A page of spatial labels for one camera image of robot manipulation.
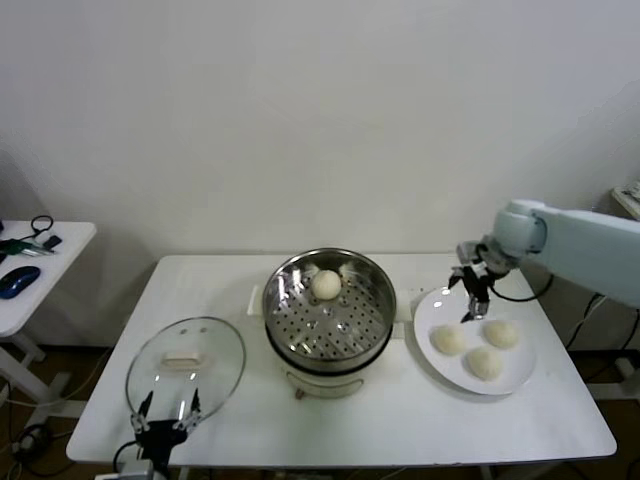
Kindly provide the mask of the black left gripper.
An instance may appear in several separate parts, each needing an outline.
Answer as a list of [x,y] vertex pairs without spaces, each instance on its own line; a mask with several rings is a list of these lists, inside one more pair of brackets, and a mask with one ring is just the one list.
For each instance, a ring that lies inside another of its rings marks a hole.
[[150,391],[138,410],[131,415],[131,426],[142,449],[141,458],[150,460],[155,469],[167,469],[173,448],[185,443],[188,438],[187,431],[192,431],[201,421],[199,390],[194,390],[190,402],[180,402],[177,420],[157,420],[148,423],[146,416],[152,399],[153,392]]

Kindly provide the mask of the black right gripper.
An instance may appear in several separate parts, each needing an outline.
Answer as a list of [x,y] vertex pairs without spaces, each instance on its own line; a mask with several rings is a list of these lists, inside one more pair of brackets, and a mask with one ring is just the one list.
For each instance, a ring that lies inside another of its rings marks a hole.
[[453,288],[460,281],[471,297],[468,311],[461,319],[462,323],[482,320],[489,308],[489,291],[494,286],[496,275],[485,263],[472,263],[457,266],[452,269],[448,280],[448,287]]

